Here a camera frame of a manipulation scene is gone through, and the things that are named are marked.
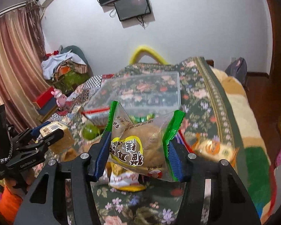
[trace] green fruit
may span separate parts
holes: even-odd
[[[82,131],[82,136],[86,140],[92,140],[100,135],[100,130],[93,124],[86,124]]]

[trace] clear plastic container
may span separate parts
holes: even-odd
[[[179,73],[142,74],[107,80],[85,105],[84,111],[121,103],[128,115],[160,116],[180,108]]]

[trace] yellow circle on package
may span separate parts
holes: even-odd
[[[133,135],[125,139],[114,138],[110,144],[110,154],[113,159],[125,166],[143,165],[143,147],[137,136]]]

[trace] backpack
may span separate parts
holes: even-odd
[[[247,63],[246,60],[243,58],[239,58],[231,63],[225,73],[228,76],[233,76],[236,78],[242,85],[246,82],[246,75],[247,75]]]

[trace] floral bedspread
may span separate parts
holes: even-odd
[[[226,94],[213,74],[204,58],[188,58],[177,65],[135,64],[125,67],[115,77],[130,75],[160,73],[162,71],[178,71],[180,78],[181,110],[186,116],[181,125],[181,131],[186,141],[191,140],[196,133],[211,139],[224,141],[228,145],[239,147],[236,169],[243,183],[247,184],[246,164],[243,144],[235,122],[230,103]],[[156,82],[141,82],[130,92],[131,97],[140,95],[141,90],[156,89]],[[169,82],[163,81],[162,90],[170,87]],[[64,154],[71,149],[77,155],[88,149],[90,143],[82,138],[81,130],[85,119],[81,117],[79,109],[85,103],[82,99],[71,113],[71,118],[64,117],[75,139],[72,147],[64,150],[60,155],[51,152],[46,154],[46,162],[55,158],[63,161]],[[35,168],[40,172],[43,164]],[[146,190],[140,192],[124,192],[109,187],[107,184],[92,183],[92,191],[96,208],[104,225],[161,225],[174,224],[178,214],[185,185],[179,182],[165,182],[146,178]],[[66,197],[69,224],[74,224],[72,202],[70,195],[70,181],[66,182]],[[205,198],[201,224],[206,224],[209,210],[208,194]]]

